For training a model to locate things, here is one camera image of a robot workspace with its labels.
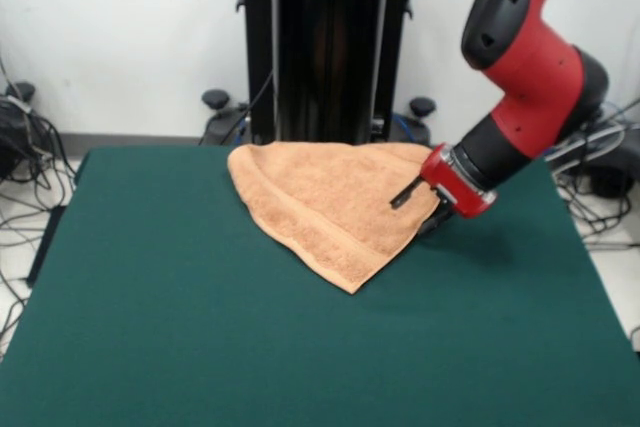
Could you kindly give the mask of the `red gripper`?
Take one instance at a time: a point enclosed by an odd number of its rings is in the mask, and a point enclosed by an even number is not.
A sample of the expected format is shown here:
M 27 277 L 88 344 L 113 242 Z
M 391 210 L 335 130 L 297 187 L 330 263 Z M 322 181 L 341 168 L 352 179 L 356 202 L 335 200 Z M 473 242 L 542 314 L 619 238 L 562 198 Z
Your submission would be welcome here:
M 457 213 L 464 218 L 475 218 L 486 212 L 497 199 L 497 193 L 477 187 L 463 170 L 447 144 L 439 145 L 423 163 L 420 175 L 414 178 L 391 201 L 392 208 L 401 208 L 423 180 L 452 206 L 438 206 L 426 219 L 417 235 L 428 235 Z

